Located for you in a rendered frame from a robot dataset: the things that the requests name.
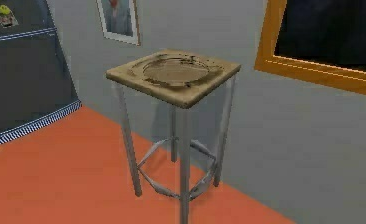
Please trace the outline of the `wooden stool with metal legs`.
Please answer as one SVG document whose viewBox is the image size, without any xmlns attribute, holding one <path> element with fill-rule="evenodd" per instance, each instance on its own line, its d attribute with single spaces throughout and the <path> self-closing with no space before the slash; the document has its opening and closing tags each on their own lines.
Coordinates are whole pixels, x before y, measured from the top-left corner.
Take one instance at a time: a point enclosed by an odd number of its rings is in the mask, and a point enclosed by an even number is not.
<svg viewBox="0 0 366 224">
<path fill-rule="evenodd" d="M 121 132 L 135 195 L 142 195 L 140 179 L 144 178 L 157 193 L 177 199 L 180 202 L 180 224 L 189 224 L 190 202 L 211 185 L 217 187 L 220 183 L 236 75 L 240 69 L 240 64 L 223 59 L 164 49 L 106 71 L 106 78 L 112 82 L 112 88 L 119 99 Z M 223 84 L 227 86 L 227 92 L 218 141 L 214 145 L 216 151 L 211 152 L 200 141 L 189 136 L 188 115 L 194 105 Z M 141 161 L 135 158 L 124 87 L 170 105 L 168 138 L 154 143 Z M 180 163 L 178 193 L 154 181 L 142 169 L 149 157 L 166 142 L 170 144 L 171 160 Z M 191 149 L 197 150 L 211 160 L 206 174 L 194 186 L 189 185 Z"/>
</svg>

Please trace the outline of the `orange framed window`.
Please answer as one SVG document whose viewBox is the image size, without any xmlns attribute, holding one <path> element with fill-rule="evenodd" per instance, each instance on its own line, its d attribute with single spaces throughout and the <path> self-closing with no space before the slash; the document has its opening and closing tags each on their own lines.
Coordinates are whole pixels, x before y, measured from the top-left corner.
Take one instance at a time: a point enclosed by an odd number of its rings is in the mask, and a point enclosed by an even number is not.
<svg viewBox="0 0 366 224">
<path fill-rule="evenodd" d="M 254 68 L 366 95 L 366 0 L 267 0 Z"/>
</svg>

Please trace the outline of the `dark grey fridge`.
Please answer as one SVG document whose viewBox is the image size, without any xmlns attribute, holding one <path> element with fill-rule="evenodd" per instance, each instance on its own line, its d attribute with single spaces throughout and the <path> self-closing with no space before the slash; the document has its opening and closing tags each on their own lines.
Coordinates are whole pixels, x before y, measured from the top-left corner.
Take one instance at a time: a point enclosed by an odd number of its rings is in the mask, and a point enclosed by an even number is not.
<svg viewBox="0 0 366 224">
<path fill-rule="evenodd" d="M 0 145 L 81 107 L 47 0 L 0 0 L 19 22 L 0 25 Z"/>
</svg>

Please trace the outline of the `yellow green fridge magnet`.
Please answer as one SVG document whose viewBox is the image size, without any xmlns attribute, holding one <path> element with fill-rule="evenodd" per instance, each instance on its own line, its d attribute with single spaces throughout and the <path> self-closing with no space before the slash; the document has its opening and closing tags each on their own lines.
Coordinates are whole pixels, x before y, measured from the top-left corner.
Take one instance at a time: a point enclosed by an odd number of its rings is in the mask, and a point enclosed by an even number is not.
<svg viewBox="0 0 366 224">
<path fill-rule="evenodd" d="M 19 22 L 15 18 L 13 11 L 5 4 L 0 5 L 0 25 L 3 28 L 17 26 Z"/>
</svg>

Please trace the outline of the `white framed wall picture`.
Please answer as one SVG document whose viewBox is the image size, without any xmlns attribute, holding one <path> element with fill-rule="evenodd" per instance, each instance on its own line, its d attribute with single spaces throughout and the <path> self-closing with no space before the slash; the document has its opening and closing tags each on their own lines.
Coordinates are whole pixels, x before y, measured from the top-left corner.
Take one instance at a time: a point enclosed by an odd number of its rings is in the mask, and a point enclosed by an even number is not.
<svg viewBox="0 0 366 224">
<path fill-rule="evenodd" d="M 137 0 L 96 0 L 103 36 L 141 45 Z"/>
</svg>

